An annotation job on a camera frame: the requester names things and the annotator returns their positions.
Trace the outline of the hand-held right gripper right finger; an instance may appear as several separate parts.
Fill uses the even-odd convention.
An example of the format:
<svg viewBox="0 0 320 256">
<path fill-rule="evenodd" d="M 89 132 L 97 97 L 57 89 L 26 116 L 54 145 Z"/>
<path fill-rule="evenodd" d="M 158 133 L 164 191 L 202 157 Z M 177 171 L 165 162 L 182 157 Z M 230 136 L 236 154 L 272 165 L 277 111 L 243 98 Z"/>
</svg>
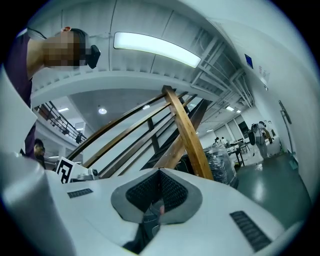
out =
<svg viewBox="0 0 320 256">
<path fill-rule="evenodd" d="M 236 189 L 180 171 L 178 177 L 199 188 L 202 204 L 185 223 L 162 225 L 144 248 L 144 256 L 278 256 L 303 225 L 284 226 L 267 210 Z M 243 211 L 271 240 L 255 252 L 231 214 Z"/>
</svg>

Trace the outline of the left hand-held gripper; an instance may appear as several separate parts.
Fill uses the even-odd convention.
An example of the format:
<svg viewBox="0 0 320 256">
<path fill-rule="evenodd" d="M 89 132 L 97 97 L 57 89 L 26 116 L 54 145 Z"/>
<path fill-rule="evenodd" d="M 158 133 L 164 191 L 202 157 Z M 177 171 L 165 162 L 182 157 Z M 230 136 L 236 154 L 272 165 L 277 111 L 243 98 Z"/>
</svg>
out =
<svg viewBox="0 0 320 256">
<path fill-rule="evenodd" d="M 55 172 L 62 184 L 99 180 L 98 171 L 62 157 Z"/>
</svg>

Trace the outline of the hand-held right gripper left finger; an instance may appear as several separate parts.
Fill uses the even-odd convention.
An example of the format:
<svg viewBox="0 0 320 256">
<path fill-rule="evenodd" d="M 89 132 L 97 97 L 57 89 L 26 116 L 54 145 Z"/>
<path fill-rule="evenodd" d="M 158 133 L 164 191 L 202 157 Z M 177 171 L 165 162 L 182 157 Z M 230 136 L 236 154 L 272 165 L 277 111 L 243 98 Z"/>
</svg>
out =
<svg viewBox="0 0 320 256">
<path fill-rule="evenodd" d="M 148 244 L 143 224 L 114 244 L 77 211 L 58 175 L 16 153 L 0 154 L 0 201 L 41 256 L 136 256 Z"/>
</svg>

